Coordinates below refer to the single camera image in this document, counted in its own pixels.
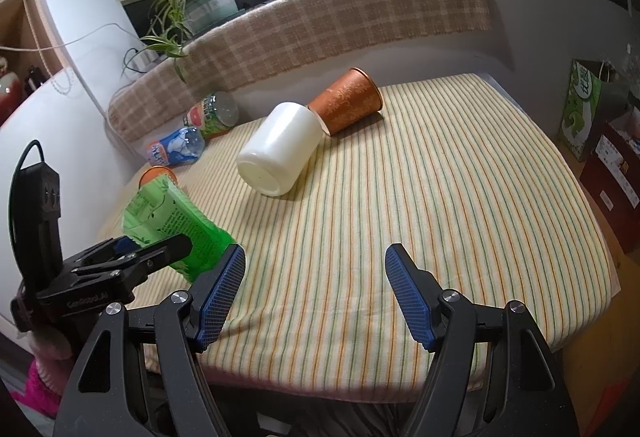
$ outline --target green paper bag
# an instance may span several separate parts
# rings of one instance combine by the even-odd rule
[[[189,282],[212,269],[235,240],[211,222],[167,176],[139,189],[122,216],[122,230],[142,247],[183,233],[191,239],[191,254],[171,264]]]
[[[573,60],[559,137],[578,161],[600,140],[605,123],[626,110],[629,86],[602,62]]]

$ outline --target green flower pot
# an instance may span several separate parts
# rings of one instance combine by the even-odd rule
[[[238,12],[236,0],[187,0],[184,4],[187,26],[195,36]]]

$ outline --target wooden shelf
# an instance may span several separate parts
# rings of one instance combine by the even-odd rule
[[[18,49],[36,49],[38,46],[46,48],[56,44],[58,42],[54,39],[39,0],[0,0],[0,45]],[[15,72],[21,81],[26,79],[31,66],[39,67],[44,77],[48,79],[49,71],[55,74],[68,65],[64,53],[59,49],[43,52],[15,52],[0,49],[0,56],[6,58],[9,71]]]
[[[40,19],[35,0],[26,0],[33,23],[34,32],[38,36],[40,47],[50,47],[49,35]],[[36,41],[31,32],[24,7],[24,0],[0,0],[0,45],[21,49],[35,49]],[[55,51],[42,53],[53,74],[62,70],[63,64]],[[45,67],[38,52],[0,51],[0,56],[7,58],[9,70],[24,79],[31,65],[40,67],[46,75]]]

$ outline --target green plastic bottle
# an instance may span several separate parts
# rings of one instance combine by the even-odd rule
[[[211,222],[165,174],[142,186],[122,216],[122,230],[142,247],[178,233],[191,239],[191,254],[171,264],[189,282],[212,269],[235,243],[224,229]]]

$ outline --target red vase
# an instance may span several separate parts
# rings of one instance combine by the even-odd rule
[[[13,72],[0,78],[0,124],[4,123],[23,100],[22,81]]]

